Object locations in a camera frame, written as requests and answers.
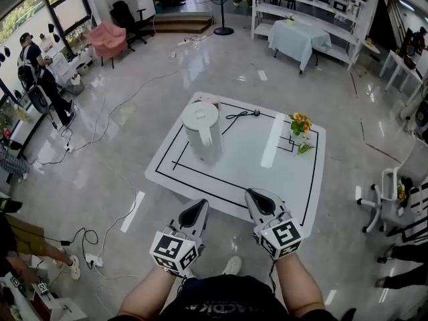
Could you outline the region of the white flower sprig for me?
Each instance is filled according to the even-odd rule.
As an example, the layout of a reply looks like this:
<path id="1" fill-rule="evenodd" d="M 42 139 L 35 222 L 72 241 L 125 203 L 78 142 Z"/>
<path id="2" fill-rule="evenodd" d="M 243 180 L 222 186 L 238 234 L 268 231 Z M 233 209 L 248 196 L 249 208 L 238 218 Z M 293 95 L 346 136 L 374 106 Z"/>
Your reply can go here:
<path id="1" fill-rule="evenodd" d="M 310 139 L 303 138 L 298 141 L 297 155 L 301 155 L 311 150 L 315 149 L 316 145 L 314 145 Z"/>

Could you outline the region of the white shelf unit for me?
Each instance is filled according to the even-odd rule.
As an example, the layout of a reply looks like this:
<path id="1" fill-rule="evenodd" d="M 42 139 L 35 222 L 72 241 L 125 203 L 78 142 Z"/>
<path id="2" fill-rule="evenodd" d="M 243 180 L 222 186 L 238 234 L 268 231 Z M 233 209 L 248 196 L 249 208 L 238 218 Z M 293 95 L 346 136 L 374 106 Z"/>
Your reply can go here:
<path id="1" fill-rule="evenodd" d="M 251 36 L 267 37 L 273 25 L 269 18 L 293 15 L 295 21 L 329 33 L 332 49 L 325 54 L 351 68 L 368 37 L 379 0 L 348 1 L 347 13 L 341 13 L 330 2 L 319 0 L 252 0 Z"/>

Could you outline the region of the white office chair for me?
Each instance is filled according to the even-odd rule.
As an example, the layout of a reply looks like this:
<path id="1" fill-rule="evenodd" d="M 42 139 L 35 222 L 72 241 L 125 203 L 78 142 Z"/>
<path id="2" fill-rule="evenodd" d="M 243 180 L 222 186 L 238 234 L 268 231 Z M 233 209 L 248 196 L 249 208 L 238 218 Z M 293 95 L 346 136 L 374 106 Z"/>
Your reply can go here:
<path id="1" fill-rule="evenodd" d="M 417 139 L 403 163 L 382 171 L 381 182 L 370 186 L 367 199 L 362 196 L 360 186 L 355 188 L 356 203 L 368 207 L 372 216 L 362 232 L 369 233 L 376 226 L 379 231 L 386 232 L 398 226 L 399 219 L 412 211 L 411 200 L 421 196 L 422 185 L 427 179 L 428 144 Z"/>

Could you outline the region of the small white round table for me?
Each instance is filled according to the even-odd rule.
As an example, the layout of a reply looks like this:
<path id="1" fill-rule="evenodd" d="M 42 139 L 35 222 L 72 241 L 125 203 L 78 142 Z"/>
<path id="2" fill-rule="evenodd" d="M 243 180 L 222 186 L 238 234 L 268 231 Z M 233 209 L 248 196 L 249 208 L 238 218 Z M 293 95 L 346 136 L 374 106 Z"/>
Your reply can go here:
<path id="1" fill-rule="evenodd" d="M 362 42 L 362 46 L 363 48 L 367 51 L 367 58 L 368 58 L 368 62 L 376 62 L 379 63 L 380 62 L 380 54 L 381 51 L 377 48 L 377 46 L 370 40 L 370 39 L 366 39 Z"/>

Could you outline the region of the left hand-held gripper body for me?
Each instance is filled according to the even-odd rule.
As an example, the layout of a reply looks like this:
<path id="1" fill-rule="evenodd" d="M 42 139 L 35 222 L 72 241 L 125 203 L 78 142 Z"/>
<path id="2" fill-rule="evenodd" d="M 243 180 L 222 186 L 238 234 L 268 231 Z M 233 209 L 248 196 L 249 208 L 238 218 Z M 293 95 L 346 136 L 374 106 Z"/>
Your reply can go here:
<path id="1" fill-rule="evenodd" d="M 189 277 L 191 264 L 200 256 L 202 240 L 167 225 L 157 231 L 150 247 L 150 255 L 157 266 L 170 274 Z"/>

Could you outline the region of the table with pale blue cloth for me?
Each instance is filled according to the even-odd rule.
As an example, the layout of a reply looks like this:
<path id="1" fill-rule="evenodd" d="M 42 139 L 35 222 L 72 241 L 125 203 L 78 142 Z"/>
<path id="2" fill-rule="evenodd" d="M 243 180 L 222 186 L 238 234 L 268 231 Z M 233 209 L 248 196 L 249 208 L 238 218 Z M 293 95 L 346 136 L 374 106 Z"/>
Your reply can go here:
<path id="1" fill-rule="evenodd" d="M 290 25 L 285 19 L 276 21 L 268 34 L 269 48 L 300 63 L 299 74 L 303 74 L 312 52 L 326 53 L 332 49 L 330 34 L 326 31 L 296 21 Z"/>

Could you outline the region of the white electric kettle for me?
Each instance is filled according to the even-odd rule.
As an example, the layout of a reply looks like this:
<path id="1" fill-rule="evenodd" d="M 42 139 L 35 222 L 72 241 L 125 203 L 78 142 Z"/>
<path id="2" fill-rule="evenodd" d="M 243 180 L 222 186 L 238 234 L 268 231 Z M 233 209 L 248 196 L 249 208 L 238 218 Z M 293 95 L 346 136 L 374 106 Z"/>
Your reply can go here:
<path id="1" fill-rule="evenodd" d="M 195 156 L 207 165 L 214 165 L 223 154 L 217 107 L 210 102 L 194 102 L 183 110 L 181 118 Z"/>

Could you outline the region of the person's right white shoe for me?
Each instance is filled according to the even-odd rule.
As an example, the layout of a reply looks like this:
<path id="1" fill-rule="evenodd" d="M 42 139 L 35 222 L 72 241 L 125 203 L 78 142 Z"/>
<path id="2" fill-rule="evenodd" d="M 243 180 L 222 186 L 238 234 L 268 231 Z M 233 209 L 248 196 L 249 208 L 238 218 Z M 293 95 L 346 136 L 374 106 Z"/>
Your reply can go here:
<path id="1" fill-rule="evenodd" d="M 239 256 L 233 256 L 227 262 L 225 269 L 222 272 L 222 275 L 233 275 L 237 276 L 241 271 L 242 259 Z"/>

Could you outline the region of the black framed window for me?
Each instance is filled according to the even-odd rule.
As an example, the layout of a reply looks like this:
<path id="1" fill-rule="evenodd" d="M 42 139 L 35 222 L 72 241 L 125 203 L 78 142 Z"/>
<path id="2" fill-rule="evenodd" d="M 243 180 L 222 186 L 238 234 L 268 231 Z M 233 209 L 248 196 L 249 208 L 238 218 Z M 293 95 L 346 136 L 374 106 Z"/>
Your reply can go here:
<path id="1" fill-rule="evenodd" d="M 0 18 L 0 45 L 18 47 L 19 37 L 29 33 L 37 44 L 45 37 L 76 54 L 93 21 L 88 0 L 22 0 Z"/>

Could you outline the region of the person's right forearm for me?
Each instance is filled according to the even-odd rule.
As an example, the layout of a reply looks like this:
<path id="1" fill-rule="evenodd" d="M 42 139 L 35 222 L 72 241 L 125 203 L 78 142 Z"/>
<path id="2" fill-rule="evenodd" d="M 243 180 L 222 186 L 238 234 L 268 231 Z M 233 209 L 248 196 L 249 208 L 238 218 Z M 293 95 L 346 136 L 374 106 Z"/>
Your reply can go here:
<path id="1" fill-rule="evenodd" d="M 318 284 L 296 253 L 278 259 L 276 270 L 284 304 L 291 315 L 301 318 L 313 310 L 325 309 Z"/>

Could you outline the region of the white desk with black frame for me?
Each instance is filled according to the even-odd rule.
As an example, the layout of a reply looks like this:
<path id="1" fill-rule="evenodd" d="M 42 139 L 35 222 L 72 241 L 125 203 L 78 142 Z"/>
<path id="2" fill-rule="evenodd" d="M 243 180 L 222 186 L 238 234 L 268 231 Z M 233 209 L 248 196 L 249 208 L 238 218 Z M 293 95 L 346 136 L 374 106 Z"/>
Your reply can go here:
<path id="1" fill-rule="evenodd" d="M 422 242 L 428 238 L 428 183 L 411 191 L 409 210 L 413 219 L 402 230 L 401 240 Z"/>

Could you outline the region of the orange flower potted plant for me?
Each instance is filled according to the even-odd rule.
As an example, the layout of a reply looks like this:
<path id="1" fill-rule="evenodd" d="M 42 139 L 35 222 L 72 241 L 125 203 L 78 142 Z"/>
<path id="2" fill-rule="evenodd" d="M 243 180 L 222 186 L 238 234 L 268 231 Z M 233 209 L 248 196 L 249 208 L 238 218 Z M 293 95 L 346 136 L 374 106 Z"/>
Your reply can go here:
<path id="1" fill-rule="evenodd" d="M 303 133 L 309 133 L 312 127 L 312 122 L 305 114 L 295 112 L 290 115 L 290 118 L 292 120 L 290 128 L 294 136 L 299 136 Z"/>

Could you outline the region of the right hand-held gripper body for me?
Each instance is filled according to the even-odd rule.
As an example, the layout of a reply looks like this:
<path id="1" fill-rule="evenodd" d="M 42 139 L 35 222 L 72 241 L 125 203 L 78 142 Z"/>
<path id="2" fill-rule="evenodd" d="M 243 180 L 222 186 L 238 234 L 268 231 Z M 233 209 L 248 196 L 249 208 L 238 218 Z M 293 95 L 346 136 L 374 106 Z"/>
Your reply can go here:
<path id="1" fill-rule="evenodd" d="M 276 218 L 255 225 L 253 238 L 271 258 L 282 258 L 298 250 L 303 240 L 303 230 L 289 210 Z"/>

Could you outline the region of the brown wooden step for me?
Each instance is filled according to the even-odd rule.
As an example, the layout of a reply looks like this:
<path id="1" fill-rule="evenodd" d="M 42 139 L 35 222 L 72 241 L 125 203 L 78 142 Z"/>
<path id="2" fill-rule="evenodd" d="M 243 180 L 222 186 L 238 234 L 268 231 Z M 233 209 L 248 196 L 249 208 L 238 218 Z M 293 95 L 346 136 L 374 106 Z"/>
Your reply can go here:
<path id="1" fill-rule="evenodd" d="M 202 34 L 209 29 L 215 20 L 206 13 L 185 15 L 155 15 L 152 19 L 152 29 L 155 33 L 188 33 Z"/>

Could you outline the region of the black office chair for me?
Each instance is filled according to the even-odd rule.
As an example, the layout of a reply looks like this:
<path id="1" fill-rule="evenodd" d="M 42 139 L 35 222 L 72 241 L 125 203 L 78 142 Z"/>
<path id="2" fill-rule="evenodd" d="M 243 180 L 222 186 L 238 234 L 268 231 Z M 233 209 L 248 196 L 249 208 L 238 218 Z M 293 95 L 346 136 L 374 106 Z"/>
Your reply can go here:
<path id="1" fill-rule="evenodd" d="M 142 30 L 147 25 L 147 22 L 142 19 L 142 12 L 144 9 L 138 10 L 140 19 L 137 21 L 126 2 L 117 1 L 113 3 L 112 6 L 113 8 L 110 11 L 110 15 L 117 26 L 125 29 L 125 38 L 128 48 L 134 51 L 130 44 L 137 40 L 142 41 L 143 44 L 147 44 L 146 40 L 143 38 L 144 32 Z"/>

